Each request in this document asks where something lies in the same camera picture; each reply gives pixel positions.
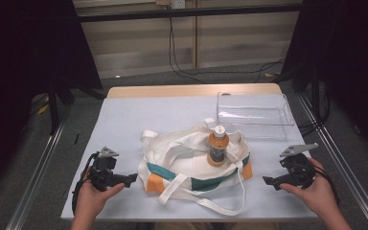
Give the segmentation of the person's left hand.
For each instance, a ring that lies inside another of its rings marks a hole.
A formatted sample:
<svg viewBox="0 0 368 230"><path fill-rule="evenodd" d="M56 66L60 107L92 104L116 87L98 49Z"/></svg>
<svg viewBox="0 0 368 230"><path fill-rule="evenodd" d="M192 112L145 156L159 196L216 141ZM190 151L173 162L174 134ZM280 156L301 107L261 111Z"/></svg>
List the person's left hand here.
<svg viewBox="0 0 368 230"><path fill-rule="evenodd" d="M124 184L120 183L101 192L92 185L87 179L87 174L85 174L77 199L75 217L96 217L102 211L106 202L121 192L124 187Z"/></svg>

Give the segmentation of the wooden vertical post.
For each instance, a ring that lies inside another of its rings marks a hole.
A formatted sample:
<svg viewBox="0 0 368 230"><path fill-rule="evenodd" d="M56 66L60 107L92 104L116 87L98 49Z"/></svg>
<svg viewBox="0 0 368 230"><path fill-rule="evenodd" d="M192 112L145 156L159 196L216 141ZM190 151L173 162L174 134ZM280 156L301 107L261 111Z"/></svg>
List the wooden vertical post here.
<svg viewBox="0 0 368 230"><path fill-rule="evenodd" d="M192 6L194 10L198 9L198 0L193 0ZM193 67L199 68L199 50L198 50L198 17L193 17Z"/></svg>

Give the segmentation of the person's right hand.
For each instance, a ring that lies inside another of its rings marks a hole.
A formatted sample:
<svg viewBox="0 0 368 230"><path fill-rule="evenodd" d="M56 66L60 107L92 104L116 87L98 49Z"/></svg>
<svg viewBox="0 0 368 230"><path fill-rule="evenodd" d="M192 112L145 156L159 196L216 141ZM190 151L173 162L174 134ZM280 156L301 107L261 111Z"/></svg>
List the person's right hand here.
<svg viewBox="0 0 368 230"><path fill-rule="evenodd" d="M314 213L326 206L338 208L332 186L319 172L315 174L312 184L307 189L288 185L283 190L299 197Z"/></svg>

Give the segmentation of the black horizontal bar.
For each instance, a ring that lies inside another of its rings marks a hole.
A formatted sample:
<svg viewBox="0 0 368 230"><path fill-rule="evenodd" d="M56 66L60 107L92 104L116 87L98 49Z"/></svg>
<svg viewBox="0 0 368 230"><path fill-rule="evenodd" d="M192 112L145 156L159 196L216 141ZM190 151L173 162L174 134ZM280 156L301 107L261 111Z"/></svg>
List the black horizontal bar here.
<svg viewBox="0 0 368 230"><path fill-rule="evenodd" d="M249 13L275 13L275 12L299 12L302 10L302 3L281 4L281 5L258 5L225 8L198 8L160 11L129 11L118 13L89 13L80 14L76 17L79 22L103 22L139 19L159 19L192 16L215 16L228 14L249 14Z"/></svg>

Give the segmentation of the clear plastic bin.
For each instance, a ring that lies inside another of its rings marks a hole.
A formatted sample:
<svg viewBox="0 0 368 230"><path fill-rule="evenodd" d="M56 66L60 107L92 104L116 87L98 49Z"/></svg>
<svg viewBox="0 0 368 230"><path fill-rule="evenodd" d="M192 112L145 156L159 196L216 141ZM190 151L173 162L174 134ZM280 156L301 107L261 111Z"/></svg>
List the clear plastic bin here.
<svg viewBox="0 0 368 230"><path fill-rule="evenodd" d="M246 138L286 139L295 126L284 94L219 92L217 122Z"/></svg>

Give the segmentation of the wooden table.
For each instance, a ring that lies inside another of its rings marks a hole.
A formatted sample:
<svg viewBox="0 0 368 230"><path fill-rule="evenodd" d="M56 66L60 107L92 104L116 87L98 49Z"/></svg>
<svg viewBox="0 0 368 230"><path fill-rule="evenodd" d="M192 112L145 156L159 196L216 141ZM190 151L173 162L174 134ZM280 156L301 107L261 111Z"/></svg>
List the wooden table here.
<svg viewBox="0 0 368 230"><path fill-rule="evenodd" d="M103 146L120 153L117 173L130 173L143 157L141 132L159 133L199 125L205 118L216 116L219 92L283 94L276 83L194 84L160 86L124 86L109 90L84 151L83 158ZM253 176L243 185L211 192L207 196L227 208L240 206L242 192L245 204L236 221L307 221L315 219L298 198L277 192L265 185L263 176L280 175L279 154L286 147L302 143L297 125L286 139L246 138L251 146Z"/></svg>

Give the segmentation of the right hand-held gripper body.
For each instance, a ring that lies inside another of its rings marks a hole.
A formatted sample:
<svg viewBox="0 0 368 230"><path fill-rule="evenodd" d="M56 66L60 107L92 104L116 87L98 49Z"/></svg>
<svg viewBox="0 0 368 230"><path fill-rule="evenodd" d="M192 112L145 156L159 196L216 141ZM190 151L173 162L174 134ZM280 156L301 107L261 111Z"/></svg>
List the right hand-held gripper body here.
<svg viewBox="0 0 368 230"><path fill-rule="evenodd" d="M312 183L315 169L313 164L308 160L304 151L318 148L317 143L306 145L293 145L286 148L280 156L282 160L280 164L286 168L288 174L282 175L279 178L279 183L287 183L293 186L309 187Z"/></svg>

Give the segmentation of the orange drink bottle white cap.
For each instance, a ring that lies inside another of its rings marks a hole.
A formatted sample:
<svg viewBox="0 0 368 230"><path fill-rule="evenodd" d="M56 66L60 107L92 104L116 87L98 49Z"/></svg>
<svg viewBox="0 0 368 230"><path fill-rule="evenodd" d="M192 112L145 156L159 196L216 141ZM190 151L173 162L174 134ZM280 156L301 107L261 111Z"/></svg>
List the orange drink bottle white cap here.
<svg viewBox="0 0 368 230"><path fill-rule="evenodd" d="M210 151L207 156L207 161L211 166L219 167L223 164L226 148L229 144L229 136L226 133L224 126L216 126L209 134L208 144Z"/></svg>

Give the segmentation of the white canvas tote bag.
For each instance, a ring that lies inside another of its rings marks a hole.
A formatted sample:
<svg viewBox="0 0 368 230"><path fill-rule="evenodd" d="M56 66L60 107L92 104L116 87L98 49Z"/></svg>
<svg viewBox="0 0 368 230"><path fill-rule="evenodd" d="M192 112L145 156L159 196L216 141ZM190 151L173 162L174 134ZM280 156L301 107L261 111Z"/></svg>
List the white canvas tote bag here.
<svg viewBox="0 0 368 230"><path fill-rule="evenodd" d="M245 204L241 193L240 206L226 209L204 195L231 187L253 176L250 148L240 131L228 133L224 159L216 165L208 159L209 137L215 130L206 119L202 126L159 134L142 132L143 158L138 174L146 192L157 192L157 201L164 205L171 199L187 199L226 216L238 215Z"/></svg>

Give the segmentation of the light blue table mat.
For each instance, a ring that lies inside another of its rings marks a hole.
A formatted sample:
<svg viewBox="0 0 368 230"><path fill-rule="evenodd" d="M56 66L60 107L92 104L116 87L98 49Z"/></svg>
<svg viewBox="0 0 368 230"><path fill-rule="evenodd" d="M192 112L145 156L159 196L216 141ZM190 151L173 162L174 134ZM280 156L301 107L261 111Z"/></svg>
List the light blue table mat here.
<svg viewBox="0 0 368 230"><path fill-rule="evenodd" d="M230 92L106 99L83 155L108 147L119 154L115 172L137 176L101 220L312 219L301 200L264 182L286 173L290 146L310 149L285 95Z"/></svg>

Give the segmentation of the black metal stand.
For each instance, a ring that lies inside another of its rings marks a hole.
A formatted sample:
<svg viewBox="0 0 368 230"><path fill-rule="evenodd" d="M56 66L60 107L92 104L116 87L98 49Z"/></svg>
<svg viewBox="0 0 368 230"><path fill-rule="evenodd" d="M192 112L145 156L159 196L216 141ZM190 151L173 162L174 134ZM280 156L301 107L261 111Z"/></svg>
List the black metal stand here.
<svg viewBox="0 0 368 230"><path fill-rule="evenodd" d="M66 78L49 78L46 86L51 116L50 134L54 135L59 127L58 100L63 104L72 104L75 98L70 90L71 81Z"/></svg>
<svg viewBox="0 0 368 230"><path fill-rule="evenodd" d="M314 115L315 122L319 126L322 126L324 124L324 119L321 117L320 111L320 80L317 67L313 65L311 69L311 110Z"/></svg>

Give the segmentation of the black curtain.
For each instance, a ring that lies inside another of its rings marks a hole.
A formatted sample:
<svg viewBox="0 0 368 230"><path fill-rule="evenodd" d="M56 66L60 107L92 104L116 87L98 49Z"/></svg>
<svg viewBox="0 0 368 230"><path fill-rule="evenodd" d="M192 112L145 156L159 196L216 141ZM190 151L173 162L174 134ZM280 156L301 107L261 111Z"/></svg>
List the black curtain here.
<svg viewBox="0 0 368 230"><path fill-rule="evenodd" d="M303 0L283 72L325 82L368 137L368 0Z"/></svg>
<svg viewBox="0 0 368 230"><path fill-rule="evenodd" d="M32 98L102 87L73 0L0 0L0 173L27 124Z"/></svg>

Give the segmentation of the aluminium floor rail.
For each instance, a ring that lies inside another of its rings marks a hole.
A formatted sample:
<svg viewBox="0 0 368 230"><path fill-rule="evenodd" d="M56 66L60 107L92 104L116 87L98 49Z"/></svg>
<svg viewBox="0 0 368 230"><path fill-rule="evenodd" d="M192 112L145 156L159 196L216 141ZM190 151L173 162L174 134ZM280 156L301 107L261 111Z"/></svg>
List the aluminium floor rail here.
<svg viewBox="0 0 368 230"><path fill-rule="evenodd" d="M33 176L29 181L29 184L25 192L23 193L23 196L16 205L16 208L5 230L23 229L26 218L29 215L31 207L35 201L35 197L42 182L43 176L46 173L52 155L58 145L58 141L61 137L66 120L67 118L63 117L59 122L59 125L55 129L54 133L50 136L47 145L42 152L42 156L40 157L39 162L34 170Z"/></svg>
<svg viewBox="0 0 368 230"><path fill-rule="evenodd" d="M319 118L313 112L313 105L309 99L302 94L298 95L298 99L303 106L306 114L310 118L310 121L315 125L316 132L318 133L323 145L327 149L330 157L334 161L336 167L338 168L340 174L344 178L349 190L351 191L353 197L355 198L358 206L360 207L362 213L367 218L368 221L368 194L357 180L354 172L350 168L348 162L343 156L342 151L337 146L335 140L333 139L330 132L326 129L324 125L319 124Z"/></svg>

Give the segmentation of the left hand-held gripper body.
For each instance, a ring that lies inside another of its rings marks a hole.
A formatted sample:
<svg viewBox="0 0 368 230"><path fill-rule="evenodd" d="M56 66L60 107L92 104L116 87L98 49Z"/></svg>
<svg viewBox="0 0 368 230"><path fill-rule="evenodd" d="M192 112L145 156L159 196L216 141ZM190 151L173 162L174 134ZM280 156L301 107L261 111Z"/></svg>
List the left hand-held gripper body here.
<svg viewBox="0 0 368 230"><path fill-rule="evenodd" d="M116 156L118 156L117 152L108 147L103 147L94 159L89 172L89 180L101 192L120 183L127 184L127 178L124 175L113 173L117 162Z"/></svg>

